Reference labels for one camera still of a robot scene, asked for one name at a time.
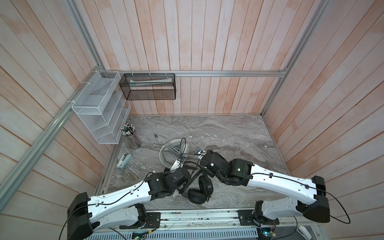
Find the white headphones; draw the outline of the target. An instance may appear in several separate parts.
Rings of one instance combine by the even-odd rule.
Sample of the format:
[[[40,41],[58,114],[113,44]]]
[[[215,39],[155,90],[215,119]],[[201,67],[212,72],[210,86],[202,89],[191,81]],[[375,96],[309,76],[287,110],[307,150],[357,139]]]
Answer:
[[[159,160],[166,168],[171,168],[176,159],[184,160],[189,154],[186,138],[174,139],[165,143],[159,151]]]

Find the black and blue headphones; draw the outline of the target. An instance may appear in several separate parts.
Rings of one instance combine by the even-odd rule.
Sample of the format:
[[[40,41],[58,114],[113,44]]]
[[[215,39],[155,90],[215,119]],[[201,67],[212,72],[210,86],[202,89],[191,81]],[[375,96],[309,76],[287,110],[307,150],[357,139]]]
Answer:
[[[199,188],[189,188],[197,178],[199,178]],[[207,173],[204,170],[199,170],[188,182],[183,184],[181,188],[178,189],[178,192],[190,202],[202,205],[210,200],[214,192],[214,186]]]

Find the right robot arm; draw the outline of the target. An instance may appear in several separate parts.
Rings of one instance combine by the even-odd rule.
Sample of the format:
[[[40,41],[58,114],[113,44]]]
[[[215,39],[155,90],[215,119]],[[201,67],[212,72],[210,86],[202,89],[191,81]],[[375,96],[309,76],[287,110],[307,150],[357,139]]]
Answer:
[[[289,216],[303,216],[317,223],[330,222],[330,206],[324,178],[295,178],[242,159],[228,162],[211,150],[195,150],[195,153],[207,174],[212,178],[216,177],[223,184],[263,188],[285,195],[280,200],[256,202],[252,212],[256,226]]]

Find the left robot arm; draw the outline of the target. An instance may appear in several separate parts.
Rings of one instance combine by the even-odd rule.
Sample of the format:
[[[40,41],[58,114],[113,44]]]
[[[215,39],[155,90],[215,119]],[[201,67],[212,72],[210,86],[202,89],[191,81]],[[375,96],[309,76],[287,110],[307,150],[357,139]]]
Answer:
[[[126,207],[165,198],[191,179],[189,171],[182,167],[172,172],[148,173],[139,183],[99,196],[78,194],[67,209],[68,240],[83,240],[91,236],[101,219]]]

